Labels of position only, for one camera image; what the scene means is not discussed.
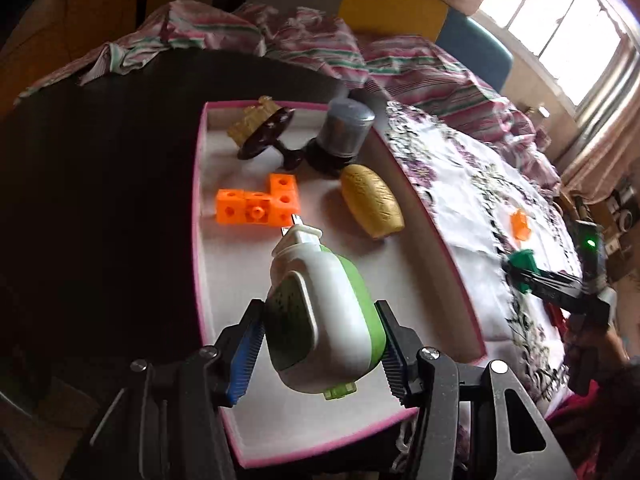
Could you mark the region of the green plastic spool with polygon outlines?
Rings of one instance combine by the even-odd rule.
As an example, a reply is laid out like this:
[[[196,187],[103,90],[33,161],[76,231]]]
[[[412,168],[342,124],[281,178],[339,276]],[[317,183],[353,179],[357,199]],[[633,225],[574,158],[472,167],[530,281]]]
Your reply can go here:
[[[540,274],[533,249],[520,249],[512,252],[503,263],[503,270],[508,283],[522,294],[532,290],[529,284],[526,283],[525,278],[522,277],[522,274]]]

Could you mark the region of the white green toy camera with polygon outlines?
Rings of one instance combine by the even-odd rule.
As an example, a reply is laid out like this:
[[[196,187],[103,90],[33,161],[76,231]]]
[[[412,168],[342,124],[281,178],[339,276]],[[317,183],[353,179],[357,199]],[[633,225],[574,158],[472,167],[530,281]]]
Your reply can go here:
[[[264,323],[270,360],[288,388],[336,400],[378,366],[383,325],[356,266],[303,223],[273,249]]]

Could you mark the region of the yellow carved egg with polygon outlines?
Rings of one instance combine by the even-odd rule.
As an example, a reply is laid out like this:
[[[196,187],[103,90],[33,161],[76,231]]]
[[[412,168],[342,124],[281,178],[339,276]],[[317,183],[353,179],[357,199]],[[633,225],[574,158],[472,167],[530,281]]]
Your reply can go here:
[[[351,164],[340,175],[341,193],[356,220],[374,240],[405,227],[398,201],[386,183],[370,168]]]

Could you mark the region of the orange plastic gear toy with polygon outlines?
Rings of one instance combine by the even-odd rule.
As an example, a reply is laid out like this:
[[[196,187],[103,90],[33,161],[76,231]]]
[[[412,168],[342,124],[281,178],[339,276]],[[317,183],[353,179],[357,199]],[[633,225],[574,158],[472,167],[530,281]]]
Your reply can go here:
[[[524,210],[517,209],[510,215],[511,229],[513,237],[519,242],[529,240],[532,232],[528,226],[528,217]]]

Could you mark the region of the white embroidered floral tablecloth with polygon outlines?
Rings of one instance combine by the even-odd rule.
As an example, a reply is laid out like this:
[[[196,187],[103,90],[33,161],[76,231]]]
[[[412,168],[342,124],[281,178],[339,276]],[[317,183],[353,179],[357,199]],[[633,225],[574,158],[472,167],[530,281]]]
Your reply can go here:
[[[503,263],[521,244],[509,226],[523,211],[536,230],[526,242],[536,261],[562,263],[574,271],[577,257],[559,215],[526,177],[497,153],[416,107],[390,101],[385,142],[445,243],[472,304],[486,356],[503,360],[521,382],[524,396],[510,396],[506,412],[522,422],[518,442],[538,434],[522,409],[546,408],[564,393],[560,332],[540,300],[509,284]],[[548,249],[542,248],[548,243]]]

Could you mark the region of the orange cube block toy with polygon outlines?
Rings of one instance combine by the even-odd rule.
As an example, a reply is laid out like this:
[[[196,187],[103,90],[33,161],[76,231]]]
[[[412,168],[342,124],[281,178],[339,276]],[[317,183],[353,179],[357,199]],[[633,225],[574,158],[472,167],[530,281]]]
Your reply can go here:
[[[267,192],[221,188],[216,194],[216,221],[229,226],[271,226],[288,228],[300,214],[296,177],[270,174]]]

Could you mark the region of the pink beige curtain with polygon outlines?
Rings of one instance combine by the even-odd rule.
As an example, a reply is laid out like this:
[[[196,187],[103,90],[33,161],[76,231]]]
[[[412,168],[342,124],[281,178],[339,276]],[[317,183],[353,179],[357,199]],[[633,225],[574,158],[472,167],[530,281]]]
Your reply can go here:
[[[605,200],[639,158],[639,81],[617,112],[561,174],[561,190],[587,204]]]

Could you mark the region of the pink white storage tray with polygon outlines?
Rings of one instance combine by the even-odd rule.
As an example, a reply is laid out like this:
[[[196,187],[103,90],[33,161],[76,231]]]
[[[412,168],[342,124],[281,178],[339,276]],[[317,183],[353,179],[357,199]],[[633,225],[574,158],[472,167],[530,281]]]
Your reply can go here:
[[[265,152],[239,159],[228,128],[244,113],[242,101],[211,102],[201,114],[193,177],[193,274],[200,332],[212,344],[261,299],[279,311],[278,335],[296,341],[320,328],[304,303],[338,306],[350,298],[344,263],[351,262],[375,300],[427,346],[451,359],[475,363],[487,350],[480,323],[454,259],[380,127],[368,134],[361,165],[372,169],[395,196],[404,228],[382,240],[367,235],[349,212],[340,184],[309,167],[296,180],[306,232],[285,238],[271,226],[227,226],[217,221],[216,193],[223,188],[262,191],[281,157]],[[410,416],[375,368],[353,393],[329,400],[297,392],[282,382],[267,349],[260,350],[247,392],[221,414],[232,451],[244,468],[262,468],[341,448]]]

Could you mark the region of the beige carved toy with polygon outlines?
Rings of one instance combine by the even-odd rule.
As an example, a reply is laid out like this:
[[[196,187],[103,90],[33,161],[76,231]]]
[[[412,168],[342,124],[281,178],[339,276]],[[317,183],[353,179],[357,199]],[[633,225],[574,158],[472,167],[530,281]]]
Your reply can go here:
[[[258,103],[245,107],[243,116],[227,129],[227,134],[238,148],[242,148],[245,141],[266,122],[274,113],[280,110],[280,105],[270,96],[261,96]]]

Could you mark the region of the blue cushion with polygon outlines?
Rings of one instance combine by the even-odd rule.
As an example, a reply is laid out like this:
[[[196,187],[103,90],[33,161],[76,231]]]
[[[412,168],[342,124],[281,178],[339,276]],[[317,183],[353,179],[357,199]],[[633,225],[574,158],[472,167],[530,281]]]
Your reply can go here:
[[[502,91],[512,70],[513,54],[477,21],[449,8],[436,44],[491,88]]]

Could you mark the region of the striped pink green blanket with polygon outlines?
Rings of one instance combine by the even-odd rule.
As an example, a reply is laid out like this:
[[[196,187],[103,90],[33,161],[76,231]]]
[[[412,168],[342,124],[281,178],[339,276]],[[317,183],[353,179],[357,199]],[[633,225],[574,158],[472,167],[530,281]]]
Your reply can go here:
[[[544,194],[559,193],[561,178],[538,148],[529,118],[443,48],[418,35],[359,38],[341,18],[304,6],[284,14],[272,6],[247,3],[228,13],[194,0],[171,1],[132,34],[42,77],[18,98],[24,100],[76,72],[86,84],[107,73],[138,70],[160,52],[189,48],[271,58],[332,77],[349,89],[420,107],[490,146]]]

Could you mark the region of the yellow cushion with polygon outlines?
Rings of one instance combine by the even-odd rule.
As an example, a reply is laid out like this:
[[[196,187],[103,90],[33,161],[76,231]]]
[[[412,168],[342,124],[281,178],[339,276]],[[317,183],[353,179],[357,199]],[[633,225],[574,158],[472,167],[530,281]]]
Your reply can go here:
[[[342,0],[337,16],[358,35],[416,35],[435,42],[448,10],[442,0]]]

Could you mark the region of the window with frame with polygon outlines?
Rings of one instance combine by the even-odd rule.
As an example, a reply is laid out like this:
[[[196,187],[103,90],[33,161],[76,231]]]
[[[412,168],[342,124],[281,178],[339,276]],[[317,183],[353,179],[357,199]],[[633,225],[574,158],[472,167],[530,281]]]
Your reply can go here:
[[[475,13],[573,112],[605,85],[631,28],[608,0],[484,0]]]

